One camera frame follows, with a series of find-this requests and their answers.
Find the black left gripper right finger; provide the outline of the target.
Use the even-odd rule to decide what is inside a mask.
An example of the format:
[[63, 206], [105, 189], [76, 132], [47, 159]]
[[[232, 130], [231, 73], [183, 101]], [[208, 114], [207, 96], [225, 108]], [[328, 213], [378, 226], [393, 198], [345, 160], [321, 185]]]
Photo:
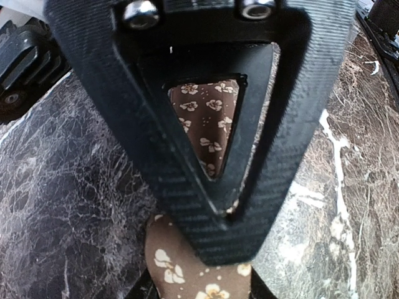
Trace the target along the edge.
[[277, 299], [254, 269], [251, 274], [249, 299]]

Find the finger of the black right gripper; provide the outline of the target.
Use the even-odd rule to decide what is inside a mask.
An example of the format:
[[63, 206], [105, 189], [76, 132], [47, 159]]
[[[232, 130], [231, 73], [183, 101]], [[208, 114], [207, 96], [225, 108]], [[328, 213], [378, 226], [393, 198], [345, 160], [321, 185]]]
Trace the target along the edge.
[[[355, 1], [46, 1], [57, 42], [116, 139], [206, 265], [253, 259], [312, 139]], [[169, 89], [239, 83], [219, 177]]]

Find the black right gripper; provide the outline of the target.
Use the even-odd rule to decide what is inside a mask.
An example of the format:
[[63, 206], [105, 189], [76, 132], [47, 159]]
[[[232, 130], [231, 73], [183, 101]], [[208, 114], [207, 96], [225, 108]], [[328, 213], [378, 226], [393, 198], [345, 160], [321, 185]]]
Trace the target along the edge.
[[1, 28], [1, 121], [22, 117], [70, 69], [46, 23], [7, 21]]

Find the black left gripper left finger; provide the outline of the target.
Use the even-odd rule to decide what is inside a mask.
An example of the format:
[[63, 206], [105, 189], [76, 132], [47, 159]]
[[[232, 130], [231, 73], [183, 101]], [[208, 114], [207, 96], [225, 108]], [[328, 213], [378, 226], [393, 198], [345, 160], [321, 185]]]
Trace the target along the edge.
[[158, 291], [148, 270], [145, 270], [132, 287], [132, 299], [159, 299]]

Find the brown floral tie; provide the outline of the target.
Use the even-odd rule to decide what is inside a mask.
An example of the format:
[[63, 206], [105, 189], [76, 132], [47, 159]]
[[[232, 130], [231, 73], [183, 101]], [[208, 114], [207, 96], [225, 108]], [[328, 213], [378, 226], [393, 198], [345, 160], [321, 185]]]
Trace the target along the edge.
[[[222, 169], [238, 92], [233, 79], [187, 83], [169, 91], [175, 113], [211, 179]], [[160, 298], [249, 298], [251, 264], [206, 266], [165, 214], [149, 220], [145, 260]]]

